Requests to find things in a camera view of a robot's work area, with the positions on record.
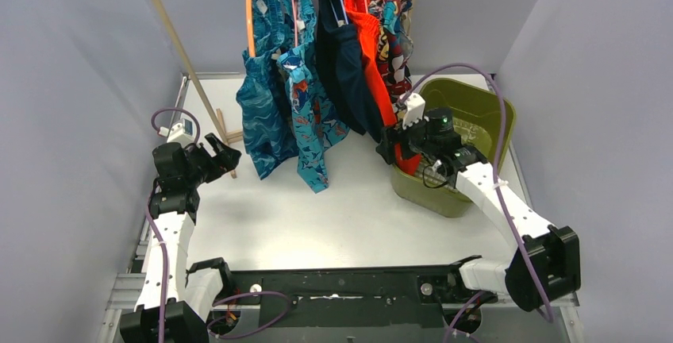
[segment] olive green plastic basket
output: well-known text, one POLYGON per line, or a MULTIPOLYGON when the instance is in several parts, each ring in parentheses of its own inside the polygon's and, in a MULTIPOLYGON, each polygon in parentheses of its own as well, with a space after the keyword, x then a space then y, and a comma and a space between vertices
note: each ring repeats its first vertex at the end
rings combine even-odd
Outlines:
MULTIPOLYGON (((495 158, 495 147, 500 131, 500 105, 495 93, 461 83, 454 79, 433 79, 420 91, 425 100, 425 109, 449 107, 453 112, 453 125, 462 137, 463 143, 474 145, 490 162, 495 158)), ((505 100, 506 124, 503 151, 510 146, 510 137, 517 119, 512 104, 505 100)), ((502 166, 505 153, 501 154, 498 169, 502 166)), ((470 199, 447 187, 430 189, 423 184, 422 173, 427 162, 422 161, 414 176, 393 166, 390 181, 393 189, 402 198, 433 210, 447 218, 457 218, 470 206, 470 199)), ((444 181, 432 171, 426 171, 425 182, 436 186, 444 181)))

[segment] white table surface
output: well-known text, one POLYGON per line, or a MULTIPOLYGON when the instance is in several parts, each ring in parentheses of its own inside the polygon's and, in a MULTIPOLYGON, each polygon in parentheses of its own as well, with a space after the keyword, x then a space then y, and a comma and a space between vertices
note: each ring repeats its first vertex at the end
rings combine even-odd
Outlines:
MULTIPOLYGON (((486 88, 479 75, 438 75, 486 88)), ((242 79, 202 79, 228 131, 241 128, 235 95, 242 79)), ((202 136, 216 133, 193 83, 184 108, 198 117, 202 136)), ((297 174, 297 158, 260 180, 243 142, 237 179, 230 175, 198 189, 201 205, 187 266, 223 257, 232 270, 362 268, 450 264, 475 254, 511 260, 505 240, 474 205, 445 218, 399 198, 391 167, 369 136, 350 132, 325 154, 329 188, 314 194, 297 174)), ((521 198, 509 153, 501 177, 521 198)))

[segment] orange shirt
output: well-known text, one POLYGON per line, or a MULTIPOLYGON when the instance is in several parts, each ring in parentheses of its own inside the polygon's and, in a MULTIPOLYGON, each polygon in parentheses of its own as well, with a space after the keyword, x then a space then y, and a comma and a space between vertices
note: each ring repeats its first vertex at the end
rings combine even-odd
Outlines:
MULTIPOLYGON (((358 31, 358 38, 362 47, 364 75, 369 90, 376 104, 379 106, 383 124, 392 126, 397 123, 398 119, 393 111, 393 105, 390 102, 386 84, 383 82, 379 69, 376 67, 376 43, 381 32, 381 25, 379 24, 379 19, 368 13, 367 4, 369 2, 370 0, 344 0, 344 7, 348 19, 355 24, 358 31)), ((404 160, 402 159, 399 145, 395 146, 395 155, 397 156, 398 167, 406 174, 413 175, 416 167, 418 167, 418 163, 421 161, 421 156, 404 160)))

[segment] clothes rack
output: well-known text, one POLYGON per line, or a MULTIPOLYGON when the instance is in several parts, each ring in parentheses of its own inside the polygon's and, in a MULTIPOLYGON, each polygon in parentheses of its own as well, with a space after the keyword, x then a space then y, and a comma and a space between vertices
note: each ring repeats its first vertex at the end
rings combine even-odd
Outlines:
POLYGON ((166 12, 166 8, 163 6, 163 3, 161 2, 161 0, 150 0, 150 1, 154 5, 156 12, 159 14, 161 22, 163 23, 163 27, 168 32, 168 36, 171 38, 171 41, 175 46, 175 50, 178 52, 178 55, 180 56, 180 59, 182 60, 187 70, 187 75, 189 76, 189 79, 194 83, 194 87, 198 92, 198 96, 201 98, 203 106, 206 108, 210 120, 213 122, 213 125, 215 126, 217 133, 220 135, 220 139, 222 139, 222 141, 225 143, 229 143, 230 141, 233 142, 236 139, 240 139, 239 138, 239 136, 241 135, 240 130, 227 133, 225 131, 225 127, 223 127, 224 125, 218 121, 217 115, 215 114, 213 107, 210 105, 210 100, 208 99, 206 92, 203 90, 201 81, 198 79, 198 76, 196 75, 196 71, 194 70, 194 67, 191 64, 189 56, 187 55, 187 51, 185 51, 183 43, 182 41, 180 41, 178 33, 175 31, 175 27, 173 26, 171 18, 168 16, 168 13, 166 12))

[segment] hanging clothes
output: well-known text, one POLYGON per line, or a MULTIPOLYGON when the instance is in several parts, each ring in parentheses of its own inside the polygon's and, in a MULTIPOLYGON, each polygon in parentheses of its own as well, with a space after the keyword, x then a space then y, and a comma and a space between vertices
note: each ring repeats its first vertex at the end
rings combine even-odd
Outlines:
POLYGON ((413 52, 409 37, 412 0, 372 0, 369 13, 381 22, 376 63, 391 101, 411 89, 407 61, 413 52))
POLYGON ((298 155, 298 147, 279 107, 286 106, 279 71, 271 58, 285 38, 279 0, 252 0, 256 57, 243 51, 246 76, 236 94, 243 113, 245 151, 260 179, 284 160, 298 155))
MULTIPOLYGON (((292 0, 282 0, 287 14, 292 0)), ((328 187, 324 151, 343 140, 348 126, 339 120, 315 67, 316 14, 311 0, 295 0, 297 19, 286 16, 290 29, 297 27, 298 45, 279 58, 287 74, 286 91, 292 109, 292 126, 299 147, 298 174, 318 193, 328 187)))
MULTIPOLYGON (((379 107, 383 124, 385 126, 392 126, 397 123, 398 119, 393 111, 393 105, 390 102, 386 85, 383 83, 383 78, 376 67, 377 42, 381 27, 379 20, 367 11, 365 3, 369 2, 369 0, 344 0, 346 14, 358 30, 367 84, 379 107)), ((406 174, 413 175, 416 172, 416 167, 418 167, 421 161, 420 156, 414 156, 408 160, 402 159, 399 145, 395 146, 395 155, 397 156, 398 167, 406 174)))
POLYGON ((356 25, 345 24, 340 0, 318 0, 316 65, 339 118, 380 142, 383 119, 364 75, 356 25))

